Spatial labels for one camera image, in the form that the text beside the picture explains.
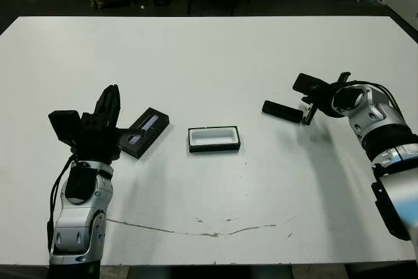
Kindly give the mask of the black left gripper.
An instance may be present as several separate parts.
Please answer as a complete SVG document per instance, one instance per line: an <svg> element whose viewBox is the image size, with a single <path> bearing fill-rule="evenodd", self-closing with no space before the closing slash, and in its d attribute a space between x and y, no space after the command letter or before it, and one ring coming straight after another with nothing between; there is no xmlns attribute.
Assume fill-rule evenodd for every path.
<svg viewBox="0 0 418 279"><path fill-rule="evenodd" d="M117 128L119 114L119 87L110 85L96 102L94 113L81 117L81 131L72 149L77 160L113 162L120 158L122 137L143 136L140 129Z"/></svg>

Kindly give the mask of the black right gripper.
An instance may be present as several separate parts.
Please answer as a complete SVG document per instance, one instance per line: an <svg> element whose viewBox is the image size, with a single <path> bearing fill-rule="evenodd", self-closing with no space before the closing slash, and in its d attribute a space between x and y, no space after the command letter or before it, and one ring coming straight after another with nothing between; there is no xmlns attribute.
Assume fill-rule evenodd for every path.
<svg viewBox="0 0 418 279"><path fill-rule="evenodd" d="M335 111L332 107L332 100L335 93L338 91L339 85L337 83L326 84L323 86L311 86L308 91L305 91L302 101L310 105L308 113L302 118L304 125L310 125L317 110L324 113L331 118L339 118L340 113Z"/></svg>

